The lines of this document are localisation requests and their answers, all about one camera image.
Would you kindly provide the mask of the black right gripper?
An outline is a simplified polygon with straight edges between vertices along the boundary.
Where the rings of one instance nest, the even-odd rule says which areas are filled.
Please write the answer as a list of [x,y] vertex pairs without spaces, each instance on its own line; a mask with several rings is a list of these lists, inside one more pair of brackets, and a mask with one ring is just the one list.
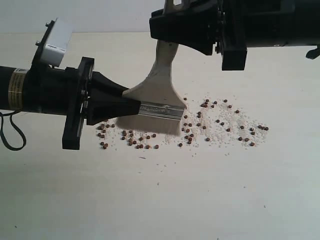
[[150,36],[206,56],[216,42],[217,12],[221,25],[216,52],[222,70],[243,71],[248,48],[283,47],[292,38],[293,0],[166,0],[151,13]]

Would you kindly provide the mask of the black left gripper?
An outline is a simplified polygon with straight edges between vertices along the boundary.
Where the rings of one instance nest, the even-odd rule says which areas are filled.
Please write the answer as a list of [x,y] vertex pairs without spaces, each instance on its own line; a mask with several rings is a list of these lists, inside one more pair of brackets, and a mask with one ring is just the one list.
[[[82,57],[77,68],[58,69],[42,63],[34,64],[23,84],[23,110],[29,113],[66,116],[62,148],[79,150],[86,116],[88,126],[105,120],[134,116],[141,102],[122,97],[124,87],[100,72],[94,71],[95,60]],[[91,80],[89,98],[88,83]],[[87,114],[83,104],[88,100]]]

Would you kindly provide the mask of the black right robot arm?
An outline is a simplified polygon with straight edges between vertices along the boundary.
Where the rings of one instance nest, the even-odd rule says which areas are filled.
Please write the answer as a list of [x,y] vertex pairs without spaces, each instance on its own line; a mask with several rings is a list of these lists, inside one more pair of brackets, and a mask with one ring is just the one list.
[[149,29],[153,39],[221,54],[224,71],[244,70],[248,48],[310,46],[308,59],[320,55],[317,0],[168,0]]

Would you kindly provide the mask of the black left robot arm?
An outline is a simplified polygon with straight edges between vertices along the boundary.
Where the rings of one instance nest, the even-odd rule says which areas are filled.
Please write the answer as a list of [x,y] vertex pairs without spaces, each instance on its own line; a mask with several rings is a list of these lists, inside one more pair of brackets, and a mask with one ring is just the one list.
[[94,71],[83,57],[78,68],[58,69],[35,62],[24,70],[1,66],[0,108],[8,117],[20,112],[65,116],[62,148],[79,150],[83,125],[134,116],[141,102],[123,97],[123,87]]

